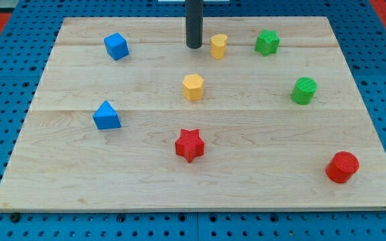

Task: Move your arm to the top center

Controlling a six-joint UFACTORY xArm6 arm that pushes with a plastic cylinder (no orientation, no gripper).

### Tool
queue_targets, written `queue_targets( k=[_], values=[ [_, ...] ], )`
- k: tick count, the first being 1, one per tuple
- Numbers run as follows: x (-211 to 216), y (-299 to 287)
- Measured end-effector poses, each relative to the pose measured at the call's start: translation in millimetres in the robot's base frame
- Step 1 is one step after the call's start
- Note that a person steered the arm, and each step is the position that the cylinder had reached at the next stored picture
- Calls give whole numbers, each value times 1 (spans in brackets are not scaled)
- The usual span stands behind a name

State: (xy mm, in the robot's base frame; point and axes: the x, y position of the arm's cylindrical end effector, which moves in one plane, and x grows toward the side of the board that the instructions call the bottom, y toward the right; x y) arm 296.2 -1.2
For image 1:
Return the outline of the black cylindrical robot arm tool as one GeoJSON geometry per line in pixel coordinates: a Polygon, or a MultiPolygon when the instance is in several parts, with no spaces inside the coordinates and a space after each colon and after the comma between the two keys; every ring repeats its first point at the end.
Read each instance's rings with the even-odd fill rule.
{"type": "Polygon", "coordinates": [[[203,0],[185,0],[186,45],[191,49],[202,46],[203,0]]]}

